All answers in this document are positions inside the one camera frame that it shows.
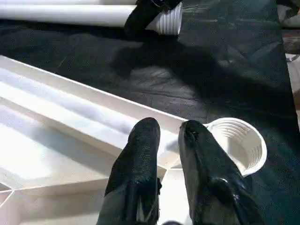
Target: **black cloth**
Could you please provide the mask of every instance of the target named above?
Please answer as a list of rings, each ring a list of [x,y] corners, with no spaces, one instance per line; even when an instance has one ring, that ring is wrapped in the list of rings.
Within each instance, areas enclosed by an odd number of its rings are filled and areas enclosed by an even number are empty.
[[[268,158],[246,180],[266,224],[300,224],[300,134],[275,2],[183,4],[178,40],[0,21],[0,54],[186,119],[251,123]]]

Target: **pvc pipe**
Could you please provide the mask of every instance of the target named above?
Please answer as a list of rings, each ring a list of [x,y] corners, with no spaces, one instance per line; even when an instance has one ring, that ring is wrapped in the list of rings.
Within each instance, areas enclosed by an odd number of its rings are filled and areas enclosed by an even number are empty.
[[[4,5],[135,5],[136,0],[0,0]]]
[[[0,5],[0,19],[124,27],[136,6],[92,5]],[[178,35],[182,3],[170,12],[160,13],[147,27],[163,35]]]

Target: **plastic cup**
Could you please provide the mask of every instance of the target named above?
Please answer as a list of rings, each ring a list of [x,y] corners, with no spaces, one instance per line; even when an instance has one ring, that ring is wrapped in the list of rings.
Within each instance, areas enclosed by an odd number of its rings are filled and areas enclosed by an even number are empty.
[[[160,13],[147,27],[161,35],[179,35],[182,21],[182,3],[173,10]]]
[[[217,142],[246,177],[257,172],[267,158],[262,135],[250,124],[235,118],[221,118],[207,125]]]

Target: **plastic tray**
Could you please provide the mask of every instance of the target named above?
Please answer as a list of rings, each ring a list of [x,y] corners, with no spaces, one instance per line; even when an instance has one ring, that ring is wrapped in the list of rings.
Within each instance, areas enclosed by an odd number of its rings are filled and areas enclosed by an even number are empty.
[[[178,182],[178,210],[184,210],[176,218],[188,223],[183,219],[188,205],[177,144],[185,119],[2,56],[0,114],[0,133],[5,137],[0,143],[0,221],[5,225],[83,220],[93,224],[112,164],[134,124],[144,117],[157,119],[161,126],[160,222],[175,218],[170,210],[176,211],[176,204],[166,205],[172,197],[168,186]],[[262,167],[266,146],[254,127],[234,118],[206,126],[244,176]],[[60,208],[64,205],[65,213]]]

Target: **white plastic part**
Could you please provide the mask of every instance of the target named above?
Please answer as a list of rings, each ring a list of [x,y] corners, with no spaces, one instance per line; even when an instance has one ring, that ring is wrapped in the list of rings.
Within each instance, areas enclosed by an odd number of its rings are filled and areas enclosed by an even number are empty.
[[[267,159],[267,146],[250,124],[236,118],[221,118],[208,124],[220,146],[235,162],[243,176],[257,172]]]
[[[124,27],[134,5],[0,5],[0,18],[46,23]],[[148,30],[161,35],[178,35],[181,28],[182,3],[169,12],[160,13]]]
[[[1,223],[95,224],[125,137],[138,120],[153,117],[161,126],[158,224],[191,225],[177,145],[185,119],[3,56],[0,115]],[[267,150],[254,127],[234,118],[206,126],[243,176],[262,167]]]
[[[136,0],[0,0],[6,5],[134,5]]]

